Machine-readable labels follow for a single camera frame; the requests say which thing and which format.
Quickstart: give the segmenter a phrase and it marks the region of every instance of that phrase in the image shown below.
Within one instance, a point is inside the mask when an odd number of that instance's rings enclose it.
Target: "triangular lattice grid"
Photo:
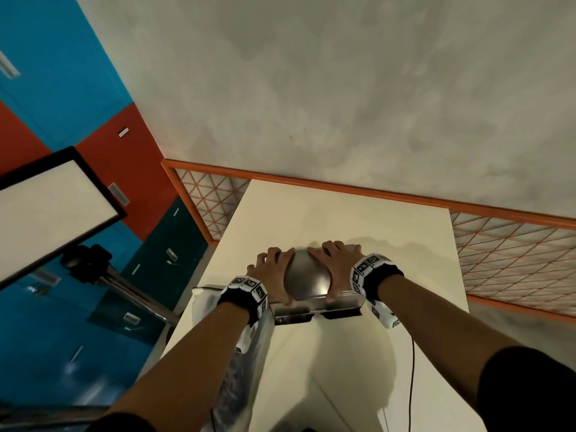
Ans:
[[[576,317],[576,230],[450,216],[468,294]]]
[[[250,181],[196,171],[176,172],[212,238],[220,241]]]

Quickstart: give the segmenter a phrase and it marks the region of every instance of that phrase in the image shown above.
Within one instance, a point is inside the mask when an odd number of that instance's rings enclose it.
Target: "metal pole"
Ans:
[[[176,327],[180,318],[174,312],[169,310],[161,303],[154,300],[145,292],[137,289],[134,285],[129,283],[125,278],[120,276],[120,273],[112,268],[111,265],[106,269],[106,274],[98,278],[98,284],[108,286],[110,289],[116,291],[122,297],[135,305],[141,307],[145,311],[154,314],[163,322],[170,326]]]
[[[110,406],[63,406],[0,408],[0,430],[53,428],[88,425],[102,417]]]

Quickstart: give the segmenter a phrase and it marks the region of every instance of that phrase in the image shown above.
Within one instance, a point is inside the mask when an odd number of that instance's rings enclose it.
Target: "red panel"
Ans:
[[[0,176],[50,153],[50,149],[0,101]]]
[[[128,133],[118,133],[127,127]],[[145,240],[177,196],[164,158],[135,104],[91,134],[76,149],[106,184],[116,183],[130,203],[124,223]]]

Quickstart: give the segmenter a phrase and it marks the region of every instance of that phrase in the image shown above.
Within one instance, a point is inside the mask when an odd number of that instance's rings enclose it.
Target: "blue panel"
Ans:
[[[85,244],[102,245],[122,269],[141,242],[119,222]],[[151,346],[86,322],[106,288],[78,282],[59,260],[44,266],[61,277],[47,294],[28,288],[41,286],[32,276],[0,291],[0,400],[110,404],[132,385]]]
[[[76,145],[132,103],[76,0],[0,0],[0,100],[52,151]]]

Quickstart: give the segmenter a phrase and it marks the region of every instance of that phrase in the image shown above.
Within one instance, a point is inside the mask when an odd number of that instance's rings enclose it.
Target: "white table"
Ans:
[[[319,246],[328,239],[387,255],[408,278],[468,310],[448,210],[255,180],[200,285],[226,285],[270,246]],[[410,336],[402,325],[386,330],[363,312],[274,329],[250,431],[276,425],[369,432],[386,430],[386,423],[390,432],[407,431]],[[166,351],[191,327],[188,305]],[[385,416],[378,418],[381,408]],[[452,430],[485,428],[416,347],[412,431]]]

